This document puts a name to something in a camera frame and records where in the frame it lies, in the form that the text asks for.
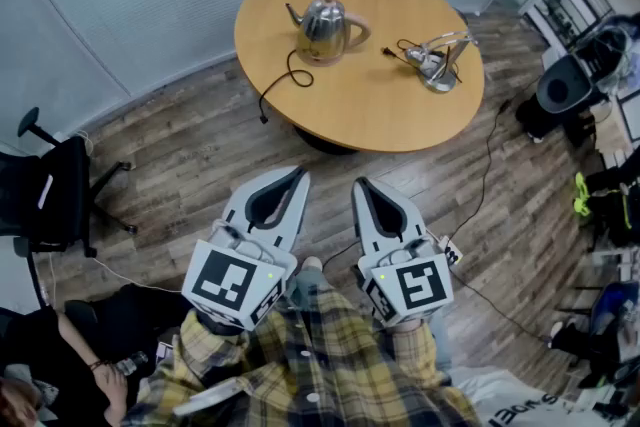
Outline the person's left forearm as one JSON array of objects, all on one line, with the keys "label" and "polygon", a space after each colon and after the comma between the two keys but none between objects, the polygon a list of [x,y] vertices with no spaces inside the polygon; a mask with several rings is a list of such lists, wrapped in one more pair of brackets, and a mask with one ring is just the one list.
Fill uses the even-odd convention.
[{"label": "person's left forearm", "polygon": [[172,356],[158,365],[145,390],[180,401],[238,377],[248,342],[246,330],[192,310],[174,337]]}]

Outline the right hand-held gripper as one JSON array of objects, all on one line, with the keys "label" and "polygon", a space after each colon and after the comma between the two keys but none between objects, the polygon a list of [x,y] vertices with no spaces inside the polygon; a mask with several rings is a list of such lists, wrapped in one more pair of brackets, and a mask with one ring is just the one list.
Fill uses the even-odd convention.
[{"label": "right hand-held gripper", "polygon": [[361,290],[378,326],[422,319],[452,303],[447,255],[425,235],[416,205],[395,188],[366,177],[356,179],[351,199],[362,251]]}]

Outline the person's right forearm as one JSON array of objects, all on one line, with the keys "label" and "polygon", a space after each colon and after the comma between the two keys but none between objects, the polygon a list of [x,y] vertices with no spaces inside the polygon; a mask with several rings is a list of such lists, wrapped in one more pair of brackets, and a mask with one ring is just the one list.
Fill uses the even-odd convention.
[{"label": "person's right forearm", "polygon": [[383,331],[384,346],[400,369],[423,388],[444,387],[451,378],[437,368],[436,342],[421,319],[399,323]]}]

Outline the white plastic bag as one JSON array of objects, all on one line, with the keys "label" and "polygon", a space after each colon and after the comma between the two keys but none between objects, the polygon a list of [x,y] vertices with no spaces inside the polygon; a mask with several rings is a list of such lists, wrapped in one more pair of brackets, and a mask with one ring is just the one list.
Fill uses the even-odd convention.
[{"label": "white plastic bag", "polygon": [[592,410],[528,386],[505,369],[457,367],[449,375],[484,427],[608,427]]}]

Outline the person's jeans leg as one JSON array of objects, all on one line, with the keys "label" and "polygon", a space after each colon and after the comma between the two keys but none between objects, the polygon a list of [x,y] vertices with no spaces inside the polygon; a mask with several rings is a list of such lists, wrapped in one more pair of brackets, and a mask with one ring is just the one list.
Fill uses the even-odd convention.
[{"label": "person's jeans leg", "polygon": [[320,314],[343,306],[344,298],[327,281],[321,260],[311,256],[293,277],[286,291],[286,303],[290,309]]}]

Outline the black office chair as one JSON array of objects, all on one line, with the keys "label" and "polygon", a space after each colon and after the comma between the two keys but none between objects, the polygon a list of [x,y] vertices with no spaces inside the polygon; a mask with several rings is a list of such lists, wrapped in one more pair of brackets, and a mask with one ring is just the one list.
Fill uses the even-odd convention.
[{"label": "black office chair", "polygon": [[22,313],[45,305],[33,255],[64,252],[80,243],[87,258],[97,250],[90,242],[90,218],[96,216],[135,235],[138,228],[100,207],[97,197],[129,162],[115,162],[94,183],[85,140],[55,139],[38,125],[39,109],[21,119],[17,135],[31,133],[51,145],[43,155],[0,151],[0,309]]}]

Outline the white power strip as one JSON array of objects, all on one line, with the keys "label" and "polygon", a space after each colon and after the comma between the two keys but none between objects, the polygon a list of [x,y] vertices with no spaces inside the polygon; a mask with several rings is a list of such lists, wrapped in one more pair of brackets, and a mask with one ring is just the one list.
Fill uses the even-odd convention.
[{"label": "white power strip", "polygon": [[457,246],[450,240],[449,237],[443,236],[440,240],[440,246],[442,251],[444,252],[448,266],[457,265],[460,260],[463,258],[463,254],[457,248]]}]

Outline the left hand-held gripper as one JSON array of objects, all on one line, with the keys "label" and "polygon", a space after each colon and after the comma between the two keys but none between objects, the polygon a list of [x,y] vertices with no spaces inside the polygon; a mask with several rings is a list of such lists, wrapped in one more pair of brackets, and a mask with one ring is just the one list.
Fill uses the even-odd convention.
[{"label": "left hand-held gripper", "polygon": [[215,221],[209,239],[196,243],[181,294],[217,323],[255,330],[297,267],[292,249],[309,189],[310,174],[301,166],[239,186],[225,206],[225,221]]}]

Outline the black table pedestal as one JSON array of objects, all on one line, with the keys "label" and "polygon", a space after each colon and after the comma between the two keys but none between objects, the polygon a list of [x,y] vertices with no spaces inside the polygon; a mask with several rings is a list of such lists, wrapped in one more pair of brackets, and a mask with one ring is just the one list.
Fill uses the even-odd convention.
[{"label": "black table pedestal", "polygon": [[314,134],[303,130],[297,125],[294,126],[294,129],[297,135],[306,144],[308,144],[310,147],[320,152],[326,153],[328,155],[334,155],[334,156],[346,156],[346,155],[353,155],[358,153],[358,150],[356,149],[338,145],[328,140],[325,140],[323,138],[317,137]]}]

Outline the small clear bottle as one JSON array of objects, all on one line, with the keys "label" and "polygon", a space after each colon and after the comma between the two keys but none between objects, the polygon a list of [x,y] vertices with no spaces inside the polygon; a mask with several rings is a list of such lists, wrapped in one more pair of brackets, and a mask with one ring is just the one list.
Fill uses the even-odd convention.
[{"label": "small clear bottle", "polygon": [[148,363],[147,355],[143,351],[137,351],[128,357],[118,361],[115,368],[128,377],[138,371],[141,367]]}]

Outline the person's yellow plaid shirt torso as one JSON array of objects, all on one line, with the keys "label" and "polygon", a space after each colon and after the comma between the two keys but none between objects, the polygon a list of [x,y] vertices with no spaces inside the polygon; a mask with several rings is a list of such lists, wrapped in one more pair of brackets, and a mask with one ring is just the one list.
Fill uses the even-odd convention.
[{"label": "person's yellow plaid shirt torso", "polygon": [[320,314],[279,299],[247,331],[243,371],[235,377],[243,391],[236,396],[177,417],[173,408],[190,398],[158,397],[145,385],[124,426],[480,427],[459,389],[419,386],[385,348],[383,331],[341,296],[343,306]]}]

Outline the silver desk lamp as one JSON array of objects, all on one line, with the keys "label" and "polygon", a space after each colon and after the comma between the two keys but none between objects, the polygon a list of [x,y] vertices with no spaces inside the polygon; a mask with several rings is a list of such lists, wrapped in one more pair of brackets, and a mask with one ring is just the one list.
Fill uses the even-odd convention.
[{"label": "silver desk lamp", "polygon": [[469,30],[442,34],[404,50],[406,61],[412,65],[428,89],[448,93],[462,82],[457,61],[476,39]]}]

